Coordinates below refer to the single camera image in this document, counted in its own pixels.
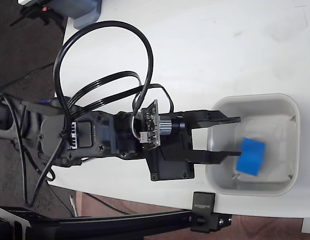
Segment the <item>robotic arm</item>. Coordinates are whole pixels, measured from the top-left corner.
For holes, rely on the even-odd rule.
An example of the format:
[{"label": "robotic arm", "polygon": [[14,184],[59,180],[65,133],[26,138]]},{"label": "robotic arm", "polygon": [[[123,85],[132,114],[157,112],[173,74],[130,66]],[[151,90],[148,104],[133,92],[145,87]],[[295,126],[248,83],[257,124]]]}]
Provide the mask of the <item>robotic arm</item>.
[{"label": "robotic arm", "polygon": [[[36,149],[46,164],[64,127],[65,117],[58,99],[31,103],[8,98],[16,112],[24,146]],[[81,109],[75,105],[72,111]],[[53,165],[81,165],[87,158],[146,159],[152,181],[192,179],[194,164],[220,164],[225,157],[239,156],[240,152],[193,150],[191,130],[237,122],[239,117],[226,117],[220,111],[159,114],[157,100],[141,109],[133,122],[130,112],[112,115],[91,111],[72,122],[71,141],[63,145]],[[0,139],[17,142],[17,137],[10,109],[0,98]]]}]

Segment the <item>black cable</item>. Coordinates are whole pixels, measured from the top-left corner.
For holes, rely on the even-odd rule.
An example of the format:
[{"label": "black cable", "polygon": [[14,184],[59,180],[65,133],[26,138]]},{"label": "black cable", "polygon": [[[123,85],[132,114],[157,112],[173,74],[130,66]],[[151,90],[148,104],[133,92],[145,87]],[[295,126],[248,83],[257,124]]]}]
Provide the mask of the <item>black cable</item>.
[{"label": "black cable", "polygon": [[[13,146],[14,146],[15,150],[19,152],[19,149],[16,148],[16,145],[13,144]],[[26,156],[27,156],[27,158],[28,158],[30,164],[32,165],[32,167],[35,169],[35,171],[36,171],[39,175],[41,175],[42,172],[40,171],[40,169],[39,169],[38,166],[36,165],[35,161],[33,160],[32,156],[31,156],[31,154],[30,154],[30,152],[28,151],[28,149],[27,149],[25,146],[24,146],[24,151],[25,151],[25,154],[26,154]],[[48,184],[48,181],[52,182],[53,180],[56,179],[56,174],[55,174],[55,172],[54,172],[52,169],[50,169],[49,172],[50,172],[52,178],[50,178],[50,177],[48,177],[48,176],[45,177],[45,180],[46,180],[48,189],[49,189],[49,190],[51,191],[51,193],[55,196],[55,198],[58,200],[58,202],[67,210],[67,212],[70,214],[70,216],[74,218],[74,217],[75,217],[74,214],[73,214],[73,213],[69,210],[69,208],[62,202],[62,200],[55,194],[55,192],[51,189],[50,185]]]},{"label": "black cable", "polygon": [[67,53],[67,51],[70,49],[70,47],[82,36],[86,35],[87,33],[96,30],[96,29],[101,29],[101,28],[107,28],[107,27],[118,27],[118,28],[123,28],[126,30],[129,30],[133,32],[135,35],[139,37],[139,39],[143,42],[143,44],[146,47],[147,55],[148,55],[148,70],[147,70],[147,76],[145,80],[145,84],[141,90],[140,96],[137,99],[137,102],[135,104],[132,116],[135,116],[145,98],[145,95],[147,93],[147,89],[150,85],[152,73],[153,73],[153,64],[154,64],[154,59],[153,59],[153,53],[151,50],[151,46],[147,40],[147,38],[143,35],[141,31],[139,31],[137,28],[134,26],[121,22],[121,21],[101,21],[101,22],[96,22],[94,24],[88,25],[84,27],[83,29],[79,30],[76,32],[74,35],[72,35],[68,41],[62,46],[60,52],[58,53],[58,56],[55,61],[55,66],[54,66],[54,82],[55,82],[55,90],[56,90],[56,95],[59,100],[59,103],[64,111],[65,115],[65,126],[64,126],[64,132],[63,134],[68,135],[71,131],[71,123],[72,123],[72,118],[71,118],[71,113],[70,110],[67,106],[67,102],[65,99],[65,96],[63,94],[62,88],[61,88],[61,82],[60,82],[60,68],[61,68],[61,63]]},{"label": "black cable", "polygon": [[75,217],[75,215],[70,211],[70,209],[64,204],[63,201],[61,201],[61,199],[55,194],[55,192],[52,190],[52,188],[50,187],[49,183],[46,181],[47,183],[47,187],[50,190],[50,192],[55,196],[55,198],[58,200],[58,202],[67,210],[67,212],[70,214],[71,217]]},{"label": "black cable", "polygon": [[36,201],[36,198],[38,196],[38,193],[39,193],[39,190],[49,172],[49,170],[51,169],[51,166],[52,164],[54,163],[54,160],[55,158],[58,156],[62,146],[64,145],[65,143],[65,139],[61,139],[55,152],[53,153],[53,155],[51,156],[50,160],[48,161],[47,165],[45,166],[44,170],[42,171],[40,177],[39,177],[39,180],[36,184],[36,187],[35,187],[35,191],[34,191],[34,195],[33,195],[33,198],[31,200],[31,202],[28,201],[28,189],[27,189],[27,169],[26,169],[26,160],[25,160],[25,148],[24,148],[24,145],[23,145],[23,141],[22,141],[22,138],[21,138],[21,131],[20,131],[20,127],[19,127],[19,123],[18,123],[18,119],[17,119],[17,115],[16,115],[16,112],[9,100],[9,98],[5,95],[5,94],[0,94],[0,96],[6,101],[8,107],[9,107],[9,110],[11,112],[11,115],[13,117],[13,121],[15,123],[15,126],[16,126],[16,131],[17,131],[17,140],[18,140],[18,144],[19,144],[19,152],[20,152],[20,159],[21,159],[21,167],[22,167],[22,172],[23,172],[23,192],[24,192],[24,200],[25,200],[25,204],[28,206],[28,207],[33,207],[35,201]]},{"label": "black cable", "polygon": [[[120,92],[118,94],[115,94],[115,95],[112,95],[112,96],[108,96],[108,97],[105,97],[103,99],[100,99],[96,102],[93,102],[83,108],[81,108],[80,110],[74,112],[71,114],[71,117],[73,120],[79,118],[80,116],[86,114],[86,113],[89,113],[91,112],[92,110],[94,109],[97,109],[99,107],[102,107],[106,104],[109,104],[109,103],[112,103],[112,102],[115,102],[115,101],[118,101],[120,99],[124,99],[126,97],[129,97],[133,94],[138,94],[142,89],[143,89],[143,85],[142,86],[138,86],[138,87],[135,87],[135,88],[132,88],[130,90],[126,90],[126,91],[123,91],[123,92]],[[163,89],[163,91],[165,92],[168,100],[169,100],[169,103],[170,103],[170,113],[174,112],[174,103],[171,99],[171,97],[169,96],[168,92],[166,91],[166,89],[160,85],[160,84],[157,84],[157,83],[153,83],[153,84],[150,84],[149,85],[149,88],[150,89],[153,89],[153,88],[161,88]]]},{"label": "black cable", "polygon": [[17,82],[22,81],[22,80],[28,78],[30,75],[32,75],[32,74],[34,74],[34,73],[36,73],[36,72],[39,72],[39,71],[41,71],[41,70],[44,70],[44,69],[46,69],[46,68],[48,68],[48,67],[50,67],[50,66],[53,66],[53,65],[54,65],[54,63],[52,62],[52,63],[50,63],[50,64],[47,64],[47,65],[44,65],[44,66],[42,66],[42,67],[40,67],[40,68],[37,68],[37,69],[35,69],[35,70],[32,70],[31,72],[27,73],[26,75],[24,75],[24,76],[22,76],[22,77],[20,77],[20,78],[17,78],[17,79],[15,79],[15,80],[10,81],[9,83],[7,83],[7,84],[5,84],[5,85],[3,85],[3,86],[0,87],[0,92],[2,92],[3,89],[6,89],[7,87],[9,87],[9,86],[11,86],[11,85],[16,84]]},{"label": "black cable", "polygon": [[28,202],[28,200],[25,199],[25,200],[27,200],[27,201],[26,201],[26,204],[27,204],[28,207],[31,208],[31,207],[34,205],[34,203],[35,203],[35,201],[36,201],[36,198],[37,198],[37,196],[38,196],[39,190],[40,190],[40,188],[41,188],[41,186],[42,186],[42,184],[43,184],[43,182],[44,182],[44,180],[45,180],[45,177],[46,177],[47,173],[49,172],[51,166],[53,165],[55,159],[56,159],[57,156],[59,155],[59,153],[60,153],[62,147],[63,147],[64,144],[65,144],[65,142],[66,142],[65,139],[63,139],[63,138],[60,139],[60,141],[59,141],[59,143],[58,143],[58,146],[57,146],[56,150],[54,151],[53,155],[51,156],[51,158],[50,158],[49,161],[47,162],[47,165],[45,166],[45,168],[44,168],[42,174],[41,174],[40,177],[39,177],[39,180],[37,181],[37,184],[36,184],[36,187],[35,187],[35,193],[34,193],[34,196],[33,196],[32,201],[31,201],[31,202]]},{"label": "black cable", "polygon": [[113,207],[113,206],[110,206],[109,204],[107,204],[107,203],[105,203],[104,201],[100,200],[99,198],[97,198],[97,197],[91,195],[90,193],[86,193],[86,192],[85,192],[85,194],[86,194],[87,196],[93,198],[94,200],[100,202],[101,204],[105,205],[106,207],[108,207],[108,208],[110,208],[110,209],[112,209],[112,210],[114,210],[114,211],[116,211],[116,212],[118,212],[118,213],[120,213],[120,214],[129,215],[129,213],[126,213],[126,212],[124,212],[124,211],[121,211],[121,210],[119,210],[119,209]]},{"label": "black cable", "polygon": [[80,89],[78,92],[76,92],[72,98],[68,101],[68,108],[71,109],[71,107],[80,99],[82,98],[84,95],[86,95],[87,93],[89,93],[90,91],[104,85],[107,83],[110,83],[114,80],[118,80],[124,77],[135,77],[138,80],[139,86],[141,86],[141,81],[139,78],[139,75],[137,73],[135,73],[134,71],[121,71],[121,72],[117,72],[114,74],[111,74],[109,76],[103,77],[101,79],[98,79],[88,85],[86,85],[85,87],[83,87],[82,89]]},{"label": "black cable", "polygon": [[[13,146],[14,146],[14,149],[15,149],[16,151],[19,152],[19,149],[16,147],[15,142],[13,142]],[[37,164],[35,163],[34,159],[32,158],[30,152],[28,151],[28,149],[27,149],[25,146],[24,146],[24,152],[25,152],[25,155],[26,155],[27,158],[28,158],[28,161],[30,162],[31,166],[33,167],[33,169],[34,169],[39,175],[41,175],[41,174],[42,174],[41,170],[39,169],[39,167],[38,167]],[[49,182],[52,182],[53,180],[56,179],[56,174],[55,174],[55,172],[54,172],[52,169],[50,169],[49,172],[50,172],[50,174],[51,174],[52,177],[50,178],[50,177],[46,176],[45,179],[46,179],[47,181],[49,181]]]}]

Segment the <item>white tabletop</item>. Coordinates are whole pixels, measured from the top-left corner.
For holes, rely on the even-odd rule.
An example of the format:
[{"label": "white tabletop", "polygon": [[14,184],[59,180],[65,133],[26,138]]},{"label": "white tabletop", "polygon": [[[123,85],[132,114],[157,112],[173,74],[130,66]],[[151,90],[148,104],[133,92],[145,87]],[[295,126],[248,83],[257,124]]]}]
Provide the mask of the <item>white tabletop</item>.
[{"label": "white tabletop", "polygon": [[[104,0],[99,19],[119,20],[140,29],[154,53],[153,83],[166,87],[176,111],[211,109],[234,95],[284,93],[301,113],[300,166],[297,182],[278,197],[216,196],[215,212],[270,217],[310,218],[310,0]],[[69,20],[65,40],[76,30]],[[73,45],[61,69],[66,96],[119,71],[136,71],[144,79],[146,51],[132,33],[101,29]],[[132,78],[98,88],[82,100],[89,104],[135,87]],[[159,100],[147,93],[144,106]],[[131,111],[132,98],[104,106],[115,114]],[[207,130],[194,135],[196,149],[206,149]],[[151,182],[146,161],[99,158],[82,166],[53,167],[54,185],[141,203],[191,209],[194,191],[213,192],[205,166],[195,179]]]}]

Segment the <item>blue cube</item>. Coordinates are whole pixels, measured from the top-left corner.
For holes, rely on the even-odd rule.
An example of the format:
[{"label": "blue cube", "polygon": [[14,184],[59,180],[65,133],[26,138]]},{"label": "blue cube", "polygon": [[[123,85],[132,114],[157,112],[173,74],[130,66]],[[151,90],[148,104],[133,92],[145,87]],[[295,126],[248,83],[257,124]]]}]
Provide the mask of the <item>blue cube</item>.
[{"label": "blue cube", "polygon": [[242,154],[238,158],[236,170],[257,176],[263,163],[266,145],[260,141],[244,138],[241,144]]}]

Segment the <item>white tray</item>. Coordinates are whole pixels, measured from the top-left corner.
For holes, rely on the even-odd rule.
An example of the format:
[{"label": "white tray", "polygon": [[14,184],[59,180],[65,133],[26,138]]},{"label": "white tray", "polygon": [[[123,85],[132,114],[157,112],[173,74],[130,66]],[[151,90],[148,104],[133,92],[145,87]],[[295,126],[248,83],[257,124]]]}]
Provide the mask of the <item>white tray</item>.
[{"label": "white tray", "polygon": [[300,114],[295,101],[284,94],[231,96],[213,107],[241,123],[211,127],[208,149],[237,151],[243,138],[266,144],[257,176],[236,171],[238,157],[228,157],[221,165],[206,167],[207,181],[218,193],[228,195],[279,196],[289,191],[297,179]]}]

